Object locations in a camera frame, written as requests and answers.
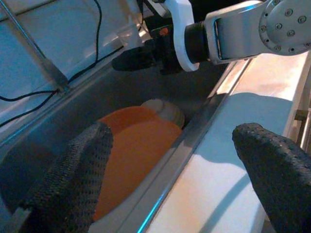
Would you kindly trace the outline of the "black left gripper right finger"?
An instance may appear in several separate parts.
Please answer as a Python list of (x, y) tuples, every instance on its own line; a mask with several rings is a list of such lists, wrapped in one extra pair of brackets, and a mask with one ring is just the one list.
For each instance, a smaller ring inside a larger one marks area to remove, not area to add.
[(237, 126), (232, 140), (277, 233), (311, 231), (311, 157), (294, 141), (257, 123)]

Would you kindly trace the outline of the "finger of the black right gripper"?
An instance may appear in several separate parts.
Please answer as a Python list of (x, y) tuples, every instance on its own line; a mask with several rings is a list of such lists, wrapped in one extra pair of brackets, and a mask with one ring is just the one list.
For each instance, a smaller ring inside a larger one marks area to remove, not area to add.
[(159, 53), (151, 46), (141, 46), (126, 50), (112, 60), (116, 71), (136, 71), (150, 68), (160, 60)]

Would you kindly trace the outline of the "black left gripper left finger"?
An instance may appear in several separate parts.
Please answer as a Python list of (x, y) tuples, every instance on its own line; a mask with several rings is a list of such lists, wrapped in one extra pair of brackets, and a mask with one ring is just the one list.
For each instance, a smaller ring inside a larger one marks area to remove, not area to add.
[(88, 232), (112, 145), (111, 129), (100, 122), (69, 141), (20, 203), (31, 212), (20, 232)]

